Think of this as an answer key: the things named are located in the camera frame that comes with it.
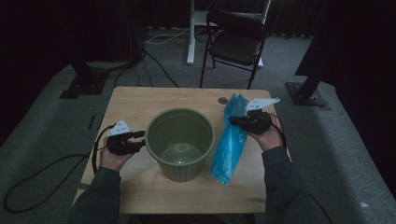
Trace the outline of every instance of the table top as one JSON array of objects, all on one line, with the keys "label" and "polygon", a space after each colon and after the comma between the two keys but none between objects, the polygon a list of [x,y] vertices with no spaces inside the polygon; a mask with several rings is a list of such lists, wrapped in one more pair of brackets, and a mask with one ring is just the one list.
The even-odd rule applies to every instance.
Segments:
[{"label": "table top", "polygon": [[[123,166],[120,212],[124,214],[226,214],[265,211],[262,151],[248,138],[228,186],[210,174],[211,162],[224,128],[220,97],[241,93],[247,100],[270,98],[268,91],[117,87],[111,96],[100,130],[124,119],[133,131],[144,131],[149,122],[166,109],[189,107],[205,114],[216,132],[215,147],[202,172],[193,180],[177,183],[167,179],[145,147]],[[264,108],[275,114],[272,105]],[[92,165],[87,163],[81,183],[91,184]],[[83,192],[79,189],[76,198]]]}]

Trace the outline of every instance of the hand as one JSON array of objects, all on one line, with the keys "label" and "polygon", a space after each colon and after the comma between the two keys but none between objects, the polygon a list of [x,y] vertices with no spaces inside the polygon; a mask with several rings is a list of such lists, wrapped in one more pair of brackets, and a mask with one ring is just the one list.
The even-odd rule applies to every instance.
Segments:
[{"label": "hand", "polygon": [[[277,126],[276,117],[271,116],[272,122]],[[254,138],[258,143],[262,151],[270,150],[274,147],[283,146],[282,138],[276,128],[271,128],[262,134],[247,133],[250,137]]]},{"label": "hand", "polygon": [[112,169],[115,171],[120,171],[122,166],[127,162],[134,154],[128,154],[125,156],[117,156],[111,153],[106,147],[100,152],[100,166]]}]

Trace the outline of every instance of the gray carpet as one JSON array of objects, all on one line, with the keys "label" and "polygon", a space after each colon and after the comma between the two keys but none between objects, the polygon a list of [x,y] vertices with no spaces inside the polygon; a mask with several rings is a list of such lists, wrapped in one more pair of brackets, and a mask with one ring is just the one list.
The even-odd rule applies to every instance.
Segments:
[{"label": "gray carpet", "polygon": [[[145,48],[163,65],[178,86],[197,88],[205,48],[199,38],[192,66],[186,64],[186,38],[173,39],[161,45],[146,45]],[[293,162],[333,223],[395,223],[396,202],[375,169],[334,88],[324,83],[318,87],[332,111],[293,105],[290,99],[285,82],[304,81],[305,77],[295,77],[294,72],[309,43],[310,39],[302,37],[268,37],[262,55],[264,68],[258,71],[251,89],[268,90],[272,96],[281,99],[276,104],[276,112],[284,122]],[[102,67],[115,66],[108,63],[93,64]],[[81,95],[76,100],[59,99],[75,76],[71,66],[54,76],[13,134],[2,145],[2,199],[12,185],[50,162],[65,155],[87,153],[91,150],[119,72],[110,73],[101,95]],[[243,70],[221,64],[214,69],[209,63],[204,87],[245,89],[248,77],[249,73]],[[126,71],[118,79],[117,85],[148,87],[151,86],[150,79],[154,87],[174,87],[161,67],[148,55],[135,71]],[[90,128],[93,115],[95,120]],[[78,160],[79,158],[61,161],[21,186],[9,198],[9,205],[22,209],[39,202]],[[59,190],[36,209],[21,214],[11,214],[2,209],[0,223],[65,223],[87,162],[85,160]],[[320,210],[318,214],[322,223],[328,223]],[[120,223],[126,223],[127,218],[121,216]],[[244,223],[239,216],[223,218],[230,223]],[[257,219],[262,222],[262,215],[258,214]]]}]

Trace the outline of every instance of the green bucket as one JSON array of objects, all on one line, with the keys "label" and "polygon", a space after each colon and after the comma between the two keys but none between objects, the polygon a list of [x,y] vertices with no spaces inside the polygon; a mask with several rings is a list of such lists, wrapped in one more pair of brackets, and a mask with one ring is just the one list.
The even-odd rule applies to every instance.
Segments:
[{"label": "green bucket", "polygon": [[215,142],[215,130],[202,113],[173,108],[155,117],[146,130],[146,147],[170,180],[186,182],[200,174]]}]

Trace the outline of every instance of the black controller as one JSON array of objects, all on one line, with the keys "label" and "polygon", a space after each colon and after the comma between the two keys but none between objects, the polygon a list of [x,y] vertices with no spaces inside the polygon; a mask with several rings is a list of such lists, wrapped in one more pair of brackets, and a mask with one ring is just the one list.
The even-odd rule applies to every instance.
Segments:
[{"label": "black controller", "polygon": [[107,138],[106,147],[108,150],[118,156],[133,154],[140,151],[140,148],[146,145],[145,140],[140,142],[131,142],[131,138],[140,138],[145,136],[145,131],[122,133]]},{"label": "black controller", "polygon": [[248,133],[255,134],[265,133],[273,125],[271,116],[267,112],[262,112],[262,109],[250,110],[246,116],[230,117],[230,123],[239,125]]}]

